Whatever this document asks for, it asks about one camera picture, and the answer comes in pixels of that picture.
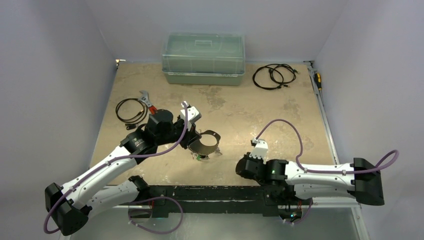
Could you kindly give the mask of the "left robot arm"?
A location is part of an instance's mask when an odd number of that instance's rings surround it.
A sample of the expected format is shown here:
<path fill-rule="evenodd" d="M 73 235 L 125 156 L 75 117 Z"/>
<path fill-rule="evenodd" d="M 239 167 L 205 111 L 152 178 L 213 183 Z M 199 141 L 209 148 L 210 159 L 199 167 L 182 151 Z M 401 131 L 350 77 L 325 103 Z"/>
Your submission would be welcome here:
<path fill-rule="evenodd" d="M 159 109 L 94 167 L 64 184 L 51 183 L 44 190 L 47 215 L 43 231 L 72 235 L 90 218 L 125 203 L 142 205 L 172 201 L 181 211 L 178 201 L 156 194 L 141 176 L 131 176 L 111 188 L 105 186 L 148 158 L 167 154 L 177 146 L 188 149 L 200 137 L 196 121 L 201 117 L 197 108 L 191 105 L 183 105 L 177 120 L 169 110 Z"/>

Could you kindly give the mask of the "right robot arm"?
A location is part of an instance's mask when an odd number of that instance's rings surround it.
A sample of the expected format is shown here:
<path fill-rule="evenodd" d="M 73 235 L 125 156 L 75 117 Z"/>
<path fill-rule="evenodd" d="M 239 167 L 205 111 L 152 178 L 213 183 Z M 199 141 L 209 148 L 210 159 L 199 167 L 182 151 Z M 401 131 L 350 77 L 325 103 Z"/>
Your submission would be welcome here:
<path fill-rule="evenodd" d="M 235 172 L 264 187 L 264 196 L 292 204 L 316 197 L 355 199 L 369 206 L 385 204 L 381 172 L 363 158 L 338 165 L 306 164 L 283 159 L 264 161 L 248 153 L 240 159 Z"/>

